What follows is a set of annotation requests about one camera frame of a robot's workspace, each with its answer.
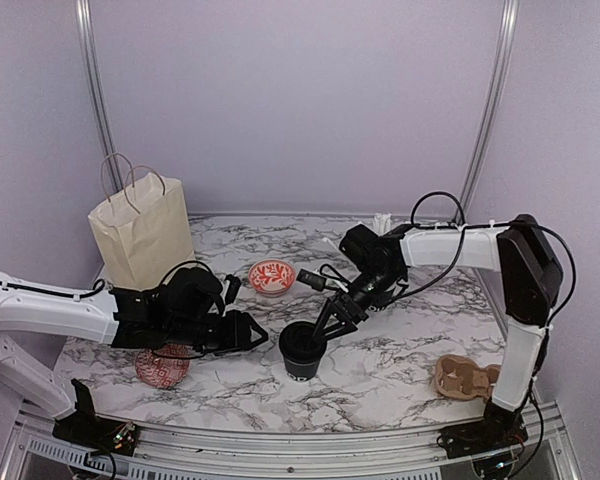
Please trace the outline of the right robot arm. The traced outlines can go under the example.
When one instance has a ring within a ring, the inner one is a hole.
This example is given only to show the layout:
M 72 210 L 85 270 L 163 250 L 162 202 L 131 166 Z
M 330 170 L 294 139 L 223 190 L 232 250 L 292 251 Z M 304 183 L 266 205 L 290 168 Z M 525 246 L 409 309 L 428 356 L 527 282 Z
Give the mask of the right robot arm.
M 526 401 L 558 310 L 564 271 L 548 234 L 528 214 L 483 225 L 402 224 L 384 235 L 356 225 L 345 233 L 339 249 L 359 274 L 327 299 L 313 339 L 323 343 L 353 333 L 367 319 L 371 307 L 407 298 L 407 293 L 397 295 L 393 289 L 411 268 L 461 267 L 500 274 L 508 320 L 503 363 L 490 400 L 496 410 L 475 428 L 476 440 L 495 448 L 514 431 L 514 419 L 508 412 L 518 411 Z

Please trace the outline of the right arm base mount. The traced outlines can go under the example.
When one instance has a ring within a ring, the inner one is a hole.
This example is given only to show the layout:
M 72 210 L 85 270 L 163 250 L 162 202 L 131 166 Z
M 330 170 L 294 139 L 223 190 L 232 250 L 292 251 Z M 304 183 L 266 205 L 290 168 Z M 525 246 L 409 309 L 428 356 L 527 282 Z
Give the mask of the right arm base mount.
M 442 428 L 436 440 L 449 459 L 523 445 L 529 438 L 522 408 L 508 411 L 489 400 L 480 420 Z

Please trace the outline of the black paper coffee cup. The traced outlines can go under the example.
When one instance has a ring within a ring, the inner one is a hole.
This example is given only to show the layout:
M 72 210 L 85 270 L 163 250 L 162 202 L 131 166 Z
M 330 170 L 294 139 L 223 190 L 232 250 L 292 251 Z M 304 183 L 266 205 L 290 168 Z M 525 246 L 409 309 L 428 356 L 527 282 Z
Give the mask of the black paper coffee cup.
M 307 382 L 318 372 L 321 357 L 284 356 L 286 374 L 294 381 Z

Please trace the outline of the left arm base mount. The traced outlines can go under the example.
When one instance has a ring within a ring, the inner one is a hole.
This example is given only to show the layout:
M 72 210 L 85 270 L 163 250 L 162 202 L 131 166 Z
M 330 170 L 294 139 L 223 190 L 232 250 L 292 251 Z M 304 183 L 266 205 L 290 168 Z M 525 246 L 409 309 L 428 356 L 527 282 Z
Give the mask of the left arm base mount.
M 132 421 L 98 416 L 88 387 L 77 379 L 72 379 L 71 385 L 76 393 L 75 411 L 54 421 L 52 435 L 100 453 L 131 457 L 136 449 L 139 427 Z

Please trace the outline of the black plastic cup lid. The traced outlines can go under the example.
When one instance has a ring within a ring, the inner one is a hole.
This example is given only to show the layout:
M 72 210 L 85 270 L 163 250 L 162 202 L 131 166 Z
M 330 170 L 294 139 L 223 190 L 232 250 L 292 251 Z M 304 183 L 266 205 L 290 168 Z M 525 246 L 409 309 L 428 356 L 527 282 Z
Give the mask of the black plastic cup lid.
M 296 363 L 310 363 L 320 359 L 326 352 L 327 344 L 313 338 L 315 325 L 297 321 L 287 325 L 279 337 L 282 356 Z

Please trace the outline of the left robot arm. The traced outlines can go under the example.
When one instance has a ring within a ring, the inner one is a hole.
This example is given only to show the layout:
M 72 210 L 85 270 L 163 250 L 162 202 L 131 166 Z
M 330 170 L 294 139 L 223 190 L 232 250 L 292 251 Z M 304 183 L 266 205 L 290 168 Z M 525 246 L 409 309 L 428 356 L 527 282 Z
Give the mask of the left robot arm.
M 28 354 L 10 333 L 80 338 L 112 348 L 159 350 L 182 345 L 194 357 L 255 349 L 268 333 L 229 306 L 240 280 L 220 280 L 204 263 L 172 267 L 157 285 L 133 290 L 98 281 L 91 291 L 27 284 L 0 272 L 0 382 L 33 402 L 86 445 L 105 438 L 106 423 L 93 412 L 88 388 L 64 380 Z

